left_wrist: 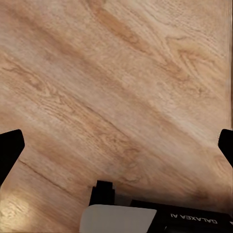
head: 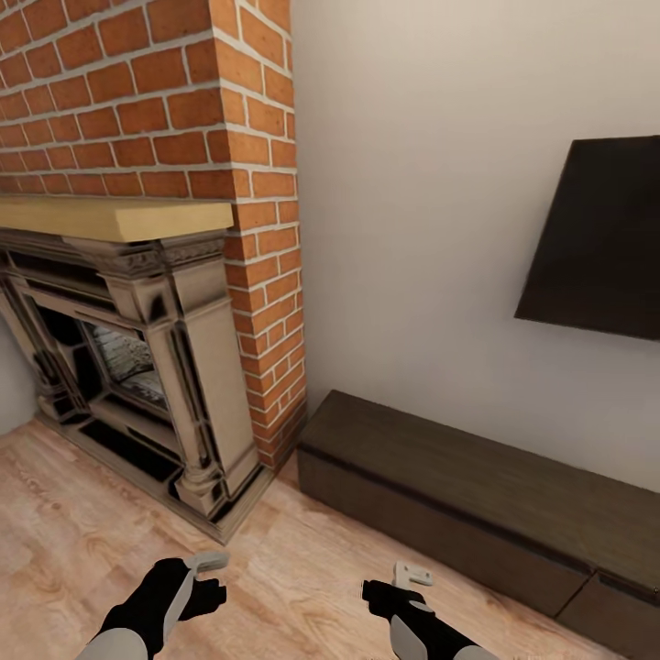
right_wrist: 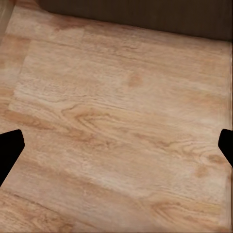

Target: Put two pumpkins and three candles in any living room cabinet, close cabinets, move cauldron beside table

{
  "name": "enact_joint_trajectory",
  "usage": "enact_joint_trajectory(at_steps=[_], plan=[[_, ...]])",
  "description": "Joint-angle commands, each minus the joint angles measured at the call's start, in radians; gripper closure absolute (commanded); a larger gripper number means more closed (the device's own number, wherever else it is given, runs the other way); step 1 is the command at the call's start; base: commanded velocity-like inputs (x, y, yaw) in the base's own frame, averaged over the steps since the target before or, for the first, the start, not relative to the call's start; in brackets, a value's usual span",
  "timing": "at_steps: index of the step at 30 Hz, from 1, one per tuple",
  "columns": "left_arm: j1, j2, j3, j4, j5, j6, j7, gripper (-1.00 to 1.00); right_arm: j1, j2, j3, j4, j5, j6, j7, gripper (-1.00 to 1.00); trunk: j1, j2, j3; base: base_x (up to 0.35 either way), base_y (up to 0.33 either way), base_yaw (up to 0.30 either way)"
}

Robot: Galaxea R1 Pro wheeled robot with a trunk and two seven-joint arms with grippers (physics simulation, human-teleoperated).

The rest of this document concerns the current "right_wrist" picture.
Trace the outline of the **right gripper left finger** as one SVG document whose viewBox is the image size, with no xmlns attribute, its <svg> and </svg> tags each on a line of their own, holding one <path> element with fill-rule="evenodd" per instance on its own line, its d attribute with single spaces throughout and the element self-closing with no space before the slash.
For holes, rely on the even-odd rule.
<svg viewBox="0 0 233 233">
<path fill-rule="evenodd" d="M 0 134 L 0 186 L 25 148 L 20 129 Z"/>
</svg>

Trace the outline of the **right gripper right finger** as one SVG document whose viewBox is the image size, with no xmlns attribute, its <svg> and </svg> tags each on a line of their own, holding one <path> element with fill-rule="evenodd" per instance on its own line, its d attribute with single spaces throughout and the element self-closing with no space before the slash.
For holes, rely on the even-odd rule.
<svg viewBox="0 0 233 233">
<path fill-rule="evenodd" d="M 218 147 L 225 155 L 231 166 L 233 167 L 233 131 L 222 129 L 219 135 Z"/>
</svg>

